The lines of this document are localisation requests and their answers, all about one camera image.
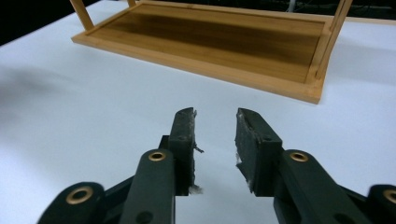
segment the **tray leg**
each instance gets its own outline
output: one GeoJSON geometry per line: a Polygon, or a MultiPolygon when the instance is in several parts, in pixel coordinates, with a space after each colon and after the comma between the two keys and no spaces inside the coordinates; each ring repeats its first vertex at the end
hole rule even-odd
{"type": "Polygon", "coordinates": [[[136,6],[136,2],[134,0],[128,0],[128,6],[134,7],[134,6],[136,6]]]}
{"type": "Polygon", "coordinates": [[[317,71],[316,79],[321,79],[326,74],[327,66],[329,64],[330,56],[332,54],[332,48],[334,47],[335,41],[340,34],[341,27],[347,17],[347,13],[352,5],[352,0],[340,0],[337,10],[335,11],[334,18],[332,19],[332,25],[330,26],[330,36],[329,44],[324,52],[322,61],[317,71]]]}
{"type": "Polygon", "coordinates": [[[93,23],[90,18],[90,15],[88,14],[87,9],[85,8],[84,4],[82,3],[82,0],[70,0],[70,3],[72,4],[74,10],[76,11],[76,13],[79,17],[79,20],[81,21],[82,25],[84,26],[84,29],[86,31],[91,30],[93,28],[93,23]]]}

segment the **tray surface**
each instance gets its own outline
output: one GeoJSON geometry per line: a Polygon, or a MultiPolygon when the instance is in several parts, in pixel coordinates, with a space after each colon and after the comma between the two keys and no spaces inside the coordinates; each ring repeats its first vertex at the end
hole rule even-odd
{"type": "Polygon", "coordinates": [[[323,25],[320,21],[139,5],[88,35],[303,83],[323,25]]]}

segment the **wooden tray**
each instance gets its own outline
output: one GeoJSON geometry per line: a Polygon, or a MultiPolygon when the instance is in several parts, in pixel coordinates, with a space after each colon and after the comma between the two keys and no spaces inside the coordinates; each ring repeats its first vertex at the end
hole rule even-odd
{"type": "Polygon", "coordinates": [[[334,16],[129,0],[76,43],[317,104],[335,40],[351,5],[334,16]]]}

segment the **screw hole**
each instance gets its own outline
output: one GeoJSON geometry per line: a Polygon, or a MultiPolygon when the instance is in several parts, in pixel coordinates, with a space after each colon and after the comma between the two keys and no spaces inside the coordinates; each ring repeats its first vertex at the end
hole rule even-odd
{"type": "Polygon", "coordinates": [[[396,189],[386,189],[384,191],[384,196],[392,203],[396,203],[396,189]]]}
{"type": "Polygon", "coordinates": [[[153,215],[150,212],[141,212],[136,216],[136,222],[139,224],[148,224],[153,219],[153,215]]]}
{"type": "Polygon", "coordinates": [[[67,195],[66,202],[69,204],[84,203],[93,195],[93,190],[89,186],[84,186],[78,189],[74,189],[67,195]]]}
{"type": "Polygon", "coordinates": [[[148,156],[151,161],[162,161],[165,159],[165,157],[166,155],[163,152],[153,152],[148,156]]]}
{"type": "Polygon", "coordinates": [[[290,154],[291,158],[295,161],[308,161],[308,157],[300,152],[293,152],[290,154]]]}
{"type": "Polygon", "coordinates": [[[334,215],[335,220],[337,220],[341,224],[355,224],[355,222],[350,218],[349,216],[345,214],[335,214],[334,215]]]}

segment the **table surface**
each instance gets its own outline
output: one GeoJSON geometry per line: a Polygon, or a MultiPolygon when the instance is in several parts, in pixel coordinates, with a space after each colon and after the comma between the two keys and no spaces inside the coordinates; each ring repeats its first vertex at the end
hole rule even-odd
{"type": "MultiPolygon", "coordinates": [[[[127,7],[88,7],[94,23],[127,7]]],[[[177,197],[177,223],[277,223],[235,167],[236,112],[259,112],[285,149],[317,158],[340,185],[366,195],[396,185],[396,25],[346,21],[318,105],[74,44],[71,14],[0,48],[0,223],[36,223],[63,189],[108,189],[197,110],[196,184],[177,197]]]]}

